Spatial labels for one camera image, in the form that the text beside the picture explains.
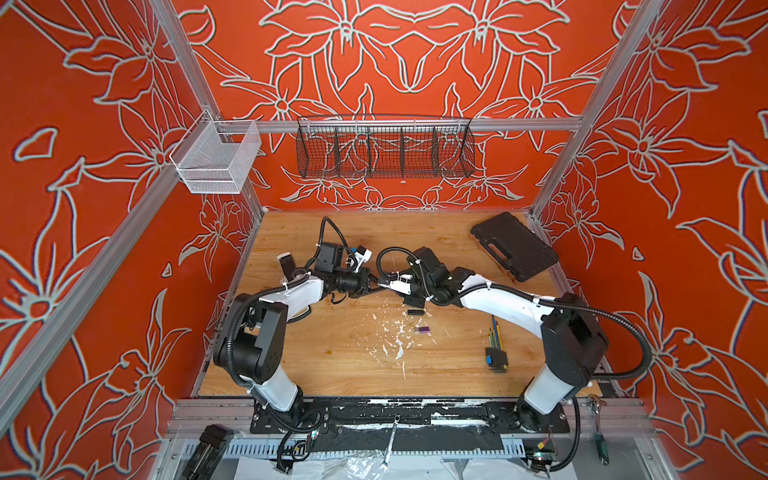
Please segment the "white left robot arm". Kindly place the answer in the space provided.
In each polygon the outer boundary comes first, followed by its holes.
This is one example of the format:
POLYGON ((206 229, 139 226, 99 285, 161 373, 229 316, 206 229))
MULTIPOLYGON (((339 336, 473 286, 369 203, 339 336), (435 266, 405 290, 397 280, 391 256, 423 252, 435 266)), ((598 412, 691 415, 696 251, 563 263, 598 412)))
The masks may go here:
POLYGON ((238 295, 227 313, 212 354, 236 385, 245 389, 282 428, 306 431, 311 417, 303 393, 282 367, 287 326, 311 314, 318 302, 360 298, 376 290, 366 263, 371 251, 351 247, 329 218, 320 223, 316 249, 298 266, 289 252, 278 256, 283 278, 277 287, 238 295))

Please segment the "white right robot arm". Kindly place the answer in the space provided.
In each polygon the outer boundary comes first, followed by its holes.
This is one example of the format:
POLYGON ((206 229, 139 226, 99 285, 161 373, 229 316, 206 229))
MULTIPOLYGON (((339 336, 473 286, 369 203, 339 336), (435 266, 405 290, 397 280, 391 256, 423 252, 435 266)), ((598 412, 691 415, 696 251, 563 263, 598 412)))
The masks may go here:
POLYGON ((470 269, 450 271, 427 247, 415 252, 387 247, 377 255, 376 267, 378 284, 403 297, 480 311, 541 340, 545 363, 515 403, 519 426, 527 432, 539 431, 561 401, 573 400, 590 381, 635 379, 651 365, 651 345, 639 328, 621 315, 587 305, 574 294, 535 295, 470 269), (609 345, 599 317, 624 328, 638 342, 641 358, 637 366, 620 372, 597 371, 609 345))

